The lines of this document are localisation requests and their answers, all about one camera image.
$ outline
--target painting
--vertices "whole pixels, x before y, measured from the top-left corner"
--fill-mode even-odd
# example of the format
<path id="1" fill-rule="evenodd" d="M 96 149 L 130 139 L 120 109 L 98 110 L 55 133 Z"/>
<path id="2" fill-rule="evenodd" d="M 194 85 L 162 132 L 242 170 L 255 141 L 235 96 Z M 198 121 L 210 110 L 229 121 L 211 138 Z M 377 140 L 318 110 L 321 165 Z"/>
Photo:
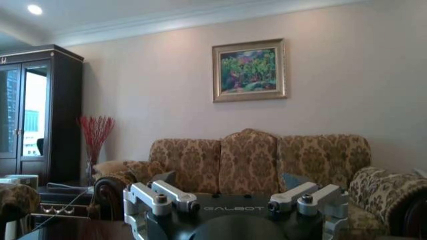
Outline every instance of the painting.
<path id="1" fill-rule="evenodd" d="M 213 47 L 214 102 L 287 97 L 285 40 Z"/>

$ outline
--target ceiling light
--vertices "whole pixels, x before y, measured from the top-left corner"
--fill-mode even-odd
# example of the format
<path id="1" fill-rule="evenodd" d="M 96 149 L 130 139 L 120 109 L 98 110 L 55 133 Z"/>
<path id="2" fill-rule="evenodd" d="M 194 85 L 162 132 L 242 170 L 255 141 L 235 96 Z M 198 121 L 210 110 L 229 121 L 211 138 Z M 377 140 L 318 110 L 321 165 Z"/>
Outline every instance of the ceiling light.
<path id="1" fill-rule="evenodd" d="M 35 15 L 40 15 L 43 13 L 43 10 L 38 5 L 28 5 L 28 11 Z"/>

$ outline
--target sofa backrest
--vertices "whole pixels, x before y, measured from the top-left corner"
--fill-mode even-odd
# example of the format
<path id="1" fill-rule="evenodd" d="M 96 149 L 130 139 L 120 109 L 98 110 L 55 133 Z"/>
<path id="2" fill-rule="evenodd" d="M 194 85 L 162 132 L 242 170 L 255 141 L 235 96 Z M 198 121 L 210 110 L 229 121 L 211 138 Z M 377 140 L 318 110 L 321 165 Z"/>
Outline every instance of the sofa backrest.
<path id="1" fill-rule="evenodd" d="M 150 161 L 177 171 L 175 186 L 185 192 L 219 192 L 219 140 L 159 139 L 152 143 Z"/>
<path id="2" fill-rule="evenodd" d="M 253 129 L 221 140 L 219 191 L 222 194 L 278 193 L 277 138 Z"/>
<path id="3" fill-rule="evenodd" d="M 359 169 L 371 164 L 369 141 L 358 135 L 285 136 L 278 139 L 278 181 L 283 173 L 301 175 L 322 185 L 349 188 Z"/>

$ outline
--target beige wall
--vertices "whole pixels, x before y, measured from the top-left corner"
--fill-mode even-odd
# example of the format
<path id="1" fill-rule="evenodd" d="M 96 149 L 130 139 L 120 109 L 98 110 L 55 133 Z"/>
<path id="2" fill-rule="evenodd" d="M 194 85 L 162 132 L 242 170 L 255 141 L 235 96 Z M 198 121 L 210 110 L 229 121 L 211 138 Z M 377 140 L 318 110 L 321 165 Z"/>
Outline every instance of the beige wall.
<path id="1" fill-rule="evenodd" d="M 71 47 L 87 115 L 116 118 L 104 158 L 146 160 L 159 138 L 353 133 L 373 164 L 427 170 L 427 1 L 366 3 Z M 287 100 L 213 103 L 213 46 L 286 38 Z"/>

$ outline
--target glass cabinet door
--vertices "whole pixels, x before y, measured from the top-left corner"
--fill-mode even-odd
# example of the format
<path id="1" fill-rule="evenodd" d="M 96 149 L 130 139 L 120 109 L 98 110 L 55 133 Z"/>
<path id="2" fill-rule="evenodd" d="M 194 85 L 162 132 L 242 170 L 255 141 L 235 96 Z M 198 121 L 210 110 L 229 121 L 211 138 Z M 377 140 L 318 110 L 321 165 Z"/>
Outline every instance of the glass cabinet door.
<path id="1" fill-rule="evenodd" d="M 0 65 L 0 158 L 16 158 L 20 65 Z"/>
<path id="2" fill-rule="evenodd" d="M 51 79 L 50 64 L 43 62 L 26 63 L 22 70 L 24 98 L 22 107 L 20 158 L 35 158 L 44 155 L 46 129 L 48 113 L 48 87 Z"/>

